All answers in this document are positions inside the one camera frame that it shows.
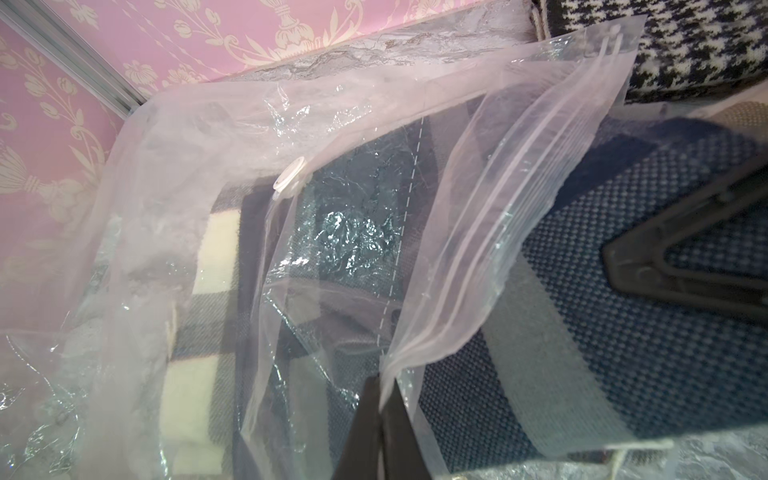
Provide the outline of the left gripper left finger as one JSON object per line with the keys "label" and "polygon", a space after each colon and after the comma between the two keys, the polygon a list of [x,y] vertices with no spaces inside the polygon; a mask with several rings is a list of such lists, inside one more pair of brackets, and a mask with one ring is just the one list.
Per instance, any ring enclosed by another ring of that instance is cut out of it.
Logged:
{"label": "left gripper left finger", "polygon": [[381,453],[379,376],[369,377],[363,387],[333,480],[376,480]]}

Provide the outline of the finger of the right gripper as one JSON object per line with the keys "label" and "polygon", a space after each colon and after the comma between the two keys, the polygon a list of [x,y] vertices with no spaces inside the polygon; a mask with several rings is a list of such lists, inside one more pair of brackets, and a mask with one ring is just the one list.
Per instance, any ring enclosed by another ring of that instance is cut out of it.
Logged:
{"label": "finger of the right gripper", "polygon": [[767,163],[749,161],[602,247],[610,286],[622,293],[767,322],[767,282],[675,267],[668,249],[767,200]]}

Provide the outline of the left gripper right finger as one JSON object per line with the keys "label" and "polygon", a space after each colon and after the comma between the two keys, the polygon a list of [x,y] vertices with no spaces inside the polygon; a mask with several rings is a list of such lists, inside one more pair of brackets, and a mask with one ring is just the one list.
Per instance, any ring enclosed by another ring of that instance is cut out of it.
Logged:
{"label": "left gripper right finger", "polygon": [[381,412],[383,478],[386,480],[431,480],[400,388],[392,393]]}

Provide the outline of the navy grey checked scarf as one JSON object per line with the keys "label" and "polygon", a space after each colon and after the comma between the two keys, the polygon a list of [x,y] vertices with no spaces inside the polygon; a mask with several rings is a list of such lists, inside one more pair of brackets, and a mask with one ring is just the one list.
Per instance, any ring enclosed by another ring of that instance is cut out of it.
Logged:
{"label": "navy grey checked scarf", "polygon": [[[766,422],[767,322],[619,292],[602,257],[767,163],[766,106],[607,119],[574,170],[530,182],[524,224],[478,199],[513,121],[483,96],[381,128],[287,194],[220,193],[161,395],[173,475],[332,478],[376,375],[380,422],[397,383],[451,473]],[[767,282],[767,200],[665,259]]]}

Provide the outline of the black white houndstooth scarf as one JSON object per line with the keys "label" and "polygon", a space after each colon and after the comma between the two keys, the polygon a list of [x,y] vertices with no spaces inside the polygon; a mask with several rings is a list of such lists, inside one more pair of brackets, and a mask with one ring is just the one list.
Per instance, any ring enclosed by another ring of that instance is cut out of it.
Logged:
{"label": "black white houndstooth scarf", "polygon": [[765,1],[532,1],[537,36],[552,38],[644,15],[630,102],[682,100],[767,77]]}

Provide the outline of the clear plastic vacuum bag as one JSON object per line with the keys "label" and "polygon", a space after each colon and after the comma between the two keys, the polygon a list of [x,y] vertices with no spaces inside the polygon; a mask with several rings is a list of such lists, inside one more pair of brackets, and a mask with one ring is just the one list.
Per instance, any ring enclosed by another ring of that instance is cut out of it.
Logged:
{"label": "clear plastic vacuum bag", "polygon": [[113,114],[1,28],[1,475],[328,479],[365,383],[432,470],[767,420],[767,5],[536,5]]}

